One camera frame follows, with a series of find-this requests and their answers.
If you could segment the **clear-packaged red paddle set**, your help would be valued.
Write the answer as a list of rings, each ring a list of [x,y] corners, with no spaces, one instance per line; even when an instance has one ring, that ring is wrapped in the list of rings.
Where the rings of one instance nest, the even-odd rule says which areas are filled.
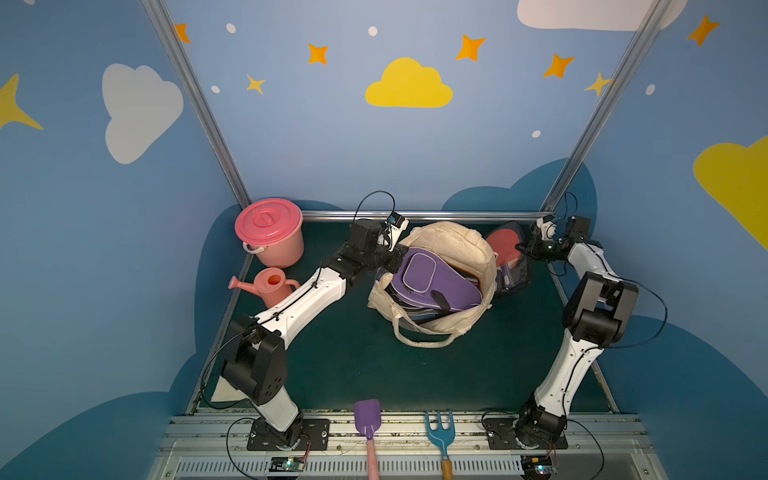
[[[496,298],[525,289],[532,280],[529,257],[518,246],[525,240],[521,226],[514,221],[499,226],[485,238],[496,254]]]

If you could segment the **purple paddle case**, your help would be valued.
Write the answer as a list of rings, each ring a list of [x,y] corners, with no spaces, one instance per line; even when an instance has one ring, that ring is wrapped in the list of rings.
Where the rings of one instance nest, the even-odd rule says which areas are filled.
[[[479,306],[479,287],[438,255],[410,247],[388,289],[408,307],[455,313]]]

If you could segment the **cream canvas tote bag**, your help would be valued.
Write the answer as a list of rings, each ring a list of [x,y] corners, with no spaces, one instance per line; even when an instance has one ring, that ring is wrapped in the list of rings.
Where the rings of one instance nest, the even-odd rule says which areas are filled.
[[[416,227],[399,244],[401,266],[378,272],[367,306],[401,343],[444,348],[491,307],[497,255],[480,232],[449,221]]]

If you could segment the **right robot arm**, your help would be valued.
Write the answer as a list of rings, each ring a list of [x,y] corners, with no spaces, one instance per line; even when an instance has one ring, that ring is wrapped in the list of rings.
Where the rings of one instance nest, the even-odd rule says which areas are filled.
[[[639,295],[636,284],[609,266],[602,246],[590,239],[589,226],[589,219],[572,216],[558,237],[555,216],[546,215],[532,226],[530,241],[520,249],[534,260],[562,260],[579,277],[564,308],[558,354],[514,424],[517,443],[526,449],[559,441],[584,376],[605,349],[622,339]]]

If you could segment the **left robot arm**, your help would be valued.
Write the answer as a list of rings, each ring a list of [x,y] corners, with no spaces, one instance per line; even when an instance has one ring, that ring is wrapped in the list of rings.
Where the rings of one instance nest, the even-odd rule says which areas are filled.
[[[286,351],[325,308],[378,269],[394,273],[408,248],[398,242],[409,221],[392,213],[384,222],[357,219],[347,240],[322,261],[310,278],[277,305],[237,317],[218,358],[220,378],[244,394],[273,433],[293,443],[303,415],[287,392]]]

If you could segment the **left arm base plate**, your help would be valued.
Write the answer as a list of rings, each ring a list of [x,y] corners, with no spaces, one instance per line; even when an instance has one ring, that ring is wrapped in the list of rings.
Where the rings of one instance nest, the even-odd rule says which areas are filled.
[[[325,451],[330,436],[330,421],[324,418],[304,419],[299,416],[285,432],[257,419],[251,426],[248,451]]]

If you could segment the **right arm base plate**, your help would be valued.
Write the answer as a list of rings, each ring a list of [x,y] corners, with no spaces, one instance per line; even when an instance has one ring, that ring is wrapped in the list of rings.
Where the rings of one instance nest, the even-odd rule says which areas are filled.
[[[485,430],[487,442],[491,450],[557,450],[568,448],[568,441],[561,435],[554,438],[546,431],[536,427],[517,428],[517,419],[512,416],[491,416],[480,420]]]

